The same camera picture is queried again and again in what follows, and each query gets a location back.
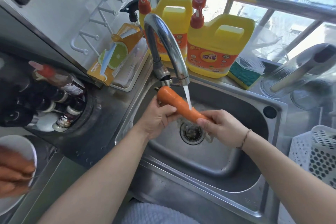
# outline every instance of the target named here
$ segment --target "braided bracelet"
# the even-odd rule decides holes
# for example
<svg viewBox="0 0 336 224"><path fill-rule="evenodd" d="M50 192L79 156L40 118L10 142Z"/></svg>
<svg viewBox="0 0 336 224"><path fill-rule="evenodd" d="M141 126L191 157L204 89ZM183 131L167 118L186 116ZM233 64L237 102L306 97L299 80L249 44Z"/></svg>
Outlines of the braided bracelet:
<svg viewBox="0 0 336 224"><path fill-rule="evenodd" d="M244 143L245 143L245 140L246 140L248 134L250 133L250 131L252 131L252 129L249 129L249 130L247 131L247 133L246 133L246 135L245 135L245 138L244 138L243 142L241 143L241 146L237 147L237 149L241 150L241 149L243 148L243 145L244 145Z"/></svg>

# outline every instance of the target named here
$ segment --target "water stream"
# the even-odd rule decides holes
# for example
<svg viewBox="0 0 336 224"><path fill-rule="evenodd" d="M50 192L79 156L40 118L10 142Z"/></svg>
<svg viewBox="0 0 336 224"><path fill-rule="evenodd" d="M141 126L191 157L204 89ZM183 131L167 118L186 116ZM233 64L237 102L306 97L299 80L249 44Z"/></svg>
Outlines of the water stream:
<svg viewBox="0 0 336 224"><path fill-rule="evenodd" d="M183 88L184 88L185 96L186 96L187 101L188 101L189 110L191 110L192 106L191 106L191 100L190 100L190 94L189 94L188 86L183 86Z"/></svg>

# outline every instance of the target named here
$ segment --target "forearm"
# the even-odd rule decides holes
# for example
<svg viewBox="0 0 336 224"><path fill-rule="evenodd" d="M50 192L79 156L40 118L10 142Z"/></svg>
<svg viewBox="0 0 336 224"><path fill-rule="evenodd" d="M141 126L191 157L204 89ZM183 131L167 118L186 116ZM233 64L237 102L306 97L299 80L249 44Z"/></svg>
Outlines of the forearm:
<svg viewBox="0 0 336 224"><path fill-rule="evenodd" d="M146 144L146 135L134 127L50 207L39 224L111 224Z"/></svg>
<svg viewBox="0 0 336 224"><path fill-rule="evenodd" d="M335 223L336 191L250 132L243 150L259 167L296 223Z"/></svg>

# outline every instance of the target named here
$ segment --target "chrome faucet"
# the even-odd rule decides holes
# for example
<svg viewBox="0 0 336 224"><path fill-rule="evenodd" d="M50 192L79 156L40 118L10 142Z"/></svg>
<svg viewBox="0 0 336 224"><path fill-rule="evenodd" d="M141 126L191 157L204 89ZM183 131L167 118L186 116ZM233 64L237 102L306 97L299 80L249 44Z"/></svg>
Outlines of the chrome faucet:
<svg viewBox="0 0 336 224"><path fill-rule="evenodd" d="M157 48L155 34L161 40L163 46L166 48L170 61L175 70L178 79L177 85L186 86L189 84L189 74L187 67L184 63L179 45L175 37L170 32L166 23L156 14L147 14L144 19L144 29L147 37L147 42L153 57L153 71L156 77L162 82L163 85L170 86L172 79L170 72L163 65L160 54Z"/></svg>

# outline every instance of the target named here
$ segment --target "drain strainer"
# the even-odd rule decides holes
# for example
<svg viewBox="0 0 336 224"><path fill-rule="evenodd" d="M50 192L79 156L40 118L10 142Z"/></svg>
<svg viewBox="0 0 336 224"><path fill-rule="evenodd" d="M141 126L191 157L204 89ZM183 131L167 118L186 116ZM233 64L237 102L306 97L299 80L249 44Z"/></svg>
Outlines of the drain strainer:
<svg viewBox="0 0 336 224"><path fill-rule="evenodd" d="M205 132L196 124L182 123L180 127L180 136L187 144L196 145L203 141Z"/></svg>

